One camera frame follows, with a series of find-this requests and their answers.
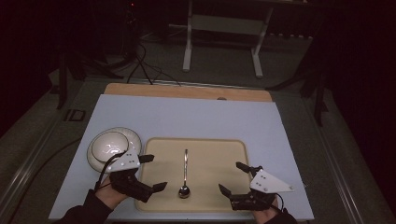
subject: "white table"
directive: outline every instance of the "white table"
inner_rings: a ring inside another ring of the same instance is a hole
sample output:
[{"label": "white table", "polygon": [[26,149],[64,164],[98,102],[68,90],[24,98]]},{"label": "white table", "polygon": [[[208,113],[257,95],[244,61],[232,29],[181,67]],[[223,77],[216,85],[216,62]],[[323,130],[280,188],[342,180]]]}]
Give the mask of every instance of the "white table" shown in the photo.
[{"label": "white table", "polygon": [[[176,90],[191,92],[189,88]],[[205,92],[205,88],[195,90]],[[99,177],[99,173],[87,162],[88,145],[97,134],[113,127],[136,131],[143,145],[151,137],[159,136],[239,139],[247,146],[250,165],[262,165],[268,173],[293,185],[294,192],[281,193],[290,213],[299,220],[314,218],[275,103],[103,94],[93,111],[49,219],[59,219],[67,209],[83,204],[88,189],[93,188]],[[109,219],[246,221],[253,217],[249,212],[144,213],[136,209],[134,199],[130,198],[122,202]]]}]

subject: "metal spoon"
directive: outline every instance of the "metal spoon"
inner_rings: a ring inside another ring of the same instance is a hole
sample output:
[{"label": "metal spoon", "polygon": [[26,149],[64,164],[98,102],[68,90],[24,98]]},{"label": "metal spoon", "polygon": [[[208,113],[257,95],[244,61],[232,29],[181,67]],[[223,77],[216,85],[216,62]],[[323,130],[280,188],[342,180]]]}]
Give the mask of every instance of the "metal spoon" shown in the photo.
[{"label": "metal spoon", "polygon": [[178,197],[180,197],[182,199],[186,199],[186,198],[188,198],[190,196],[190,189],[186,185],[186,181],[187,181],[187,161],[189,159],[188,152],[189,152],[188,149],[186,149],[184,151],[184,185],[178,191]]}]

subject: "cable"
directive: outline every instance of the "cable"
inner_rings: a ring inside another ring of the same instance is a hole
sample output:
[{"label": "cable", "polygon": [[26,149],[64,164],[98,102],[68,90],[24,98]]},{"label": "cable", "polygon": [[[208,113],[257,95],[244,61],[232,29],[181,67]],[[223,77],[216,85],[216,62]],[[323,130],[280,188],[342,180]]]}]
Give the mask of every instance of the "cable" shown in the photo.
[{"label": "cable", "polygon": [[280,201],[282,202],[282,206],[280,207],[281,209],[281,211],[283,211],[283,207],[285,206],[285,204],[284,204],[284,202],[283,202],[283,198],[282,198],[282,196],[280,196],[280,194],[276,194],[279,198],[280,198]]},{"label": "cable", "polygon": [[98,181],[95,183],[95,188],[93,189],[95,192],[96,192],[97,190],[99,190],[99,188],[101,188],[100,185],[102,184],[102,178],[103,178],[103,175],[104,175],[105,172],[106,172],[107,166],[108,166],[111,162],[113,162],[114,159],[116,159],[116,158],[122,156],[124,153],[125,153],[125,152],[121,152],[121,153],[115,154],[114,156],[110,157],[110,159],[108,159],[108,161],[105,163],[105,166],[103,167],[102,172],[101,172],[100,175],[99,175],[99,179],[98,179]]},{"label": "cable", "polygon": [[148,80],[149,84],[152,85],[153,83],[152,83],[151,79],[149,79],[149,75],[148,75],[148,73],[146,72],[145,66],[143,66],[142,59],[139,58],[139,55],[136,55],[136,59],[137,59],[137,61],[139,62],[140,66],[142,67],[143,73],[145,74],[145,77],[146,77],[146,79]]},{"label": "cable", "polygon": [[30,182],[28,183],[26,189],[24,190],[20,200],[17,203],[17,206],[15,207],[14,212],[11,215],[11,218],[8,221],[8,224],[12,222],[12,220],[14,219],[15,215],[17,215],[18,209],[20,208],[22,201],[24,199],[24,197],[26,196],[27,191],[29,190],[29,188],[32,186],[33,182],[35,181],[35,178],[38,176],[38,174],[41,172],[41,170],[47,165],[47,163],[52,160],[52,158],[54,158],[56,155],[58,155],[60,152],[62,152],[63,150],[65,150],[66,148],[72,146],[73,144],[75,144],[76,142],[80,141],[81,137],[68,143],[67,145],[61,147],[59,150],[55,151],[50,157],[48,157],[43,164],[41,164],[41,166],[38,168],[38,170],[35,172],[35,174],[32,176],[32,179],[30,180]]},{"label": "cable", "polygon": [[159,73],[154,79],[152,79],[153,82],[155,82],[155,80],[157,80],[157,78],[160,77],[161,75],[165,75],[166,77],[169,77],[169,78],[171,78],[172,80],[174,80],[174,81],[177,83],[178,86],[181,86],[180,83],[178,83],[177,79],[175,79],[174,77],[172,77],[172,76],[166,74],[165,72],[163,72],[163,70],[162,70],[160,67],[154,66],[154,65],[150,65],[150,64],[148,64],[148,63],[146,63],[146,62],[144,62],[144,64],[147,65],[147,66],[148,66],[149,68],[151,68],[152,70],[154,70],[154,71],[156,71],[156,72]]},{"label": "cable", "polygon": [[[154,84],[155,80],[157,80],[158,77],[160,77],[161,75],[164,75],[164,76],[169,77],[169,78],[171,78],[172,80],[174,80],[174,81],[177,83],[178,86],[181,86],[180,83],[177,81],[177,79],[175,79],[174,77],[172,77],[172,76],[166,74],[165,72],[163,72],[163,70],[162,70],[160,67],[154,66],[154,65],[150,65],[150,64],[146,63],[144,60],[145,60],[145,58],[146,58],[147,50],[146,50],[146,48],[145,48],[142,44],[139,43],[138,45],[143,49],[143,56],[140,57],[140,56],[138,56],[138,55],[136,54],[136,59],[137,59],[137,61],[138,61],[138,64],[136,65],[136,67],[134,68],[134,70],[132,70],[131,74],[128,76],[127,83],[129,83],[129,81],[131,80],[131,77],[132,77],[132,75],[134,74],[134,72],[136,71],[136,69],[137,69],[139,66],[141,66],[142,69],[143,69],[143,73],[145,74],[146,79],[149,81],[149,83],[150,83],[151,85]],[[159,73],[159,74],[158,74],[154,79],[151,80],[151,79],[149,78],[149,75],[148,75],[148,73],[147,73],[145,67],[144,67],[144,64],[145,64],[146,66],[148,66],[149,68],[151,68],[152,70],[154,70],[155,72]]]}]

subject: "bowl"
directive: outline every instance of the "bowl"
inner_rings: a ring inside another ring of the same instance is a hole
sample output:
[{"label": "bowl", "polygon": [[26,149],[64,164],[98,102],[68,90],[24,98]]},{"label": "bowl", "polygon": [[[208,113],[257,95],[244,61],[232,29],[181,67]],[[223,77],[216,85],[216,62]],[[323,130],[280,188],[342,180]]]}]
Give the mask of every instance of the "bowl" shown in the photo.
[{"label": "bowl", "polygon": [[117,132],[103,133],[92,144],[92,155],[101,162],[128,150],[128,138]]}]

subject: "white plate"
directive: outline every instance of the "white plate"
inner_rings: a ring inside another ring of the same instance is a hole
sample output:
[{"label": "white plate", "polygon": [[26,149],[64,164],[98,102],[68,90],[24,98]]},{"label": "white plate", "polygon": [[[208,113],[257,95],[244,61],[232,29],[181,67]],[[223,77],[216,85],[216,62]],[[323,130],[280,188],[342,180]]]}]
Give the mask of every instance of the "white plate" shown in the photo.
[{"label": "white plate", "polygon": [[137,135],[137,133],[135,133],[134,131],[127,129],[127,128],[121,128],[121,127],[111,128],[111,129],[105,130],[104,132],[101,132],[98,135],[96,135],[96,137],[94,137],[92,139],[92,141],[90,142],[90,145],[88,146],[87,159],[88,159],[88,163],[90,164],[90,166],[92,167],[93,170],[95,170],[97,172],[102,172],[103,167],[105,166],[105,162],[101,162],[101,161],[97,160],[92,154],[93,143],[95,142],[96,138],[98,138],[100,135],[102,135],[104,133],[122,133],[128,139],[128,148],[134,149],[136,151],[137,155],[140,155],[140,151],[142,150],[142,142],[140,141],[140,138]]}]

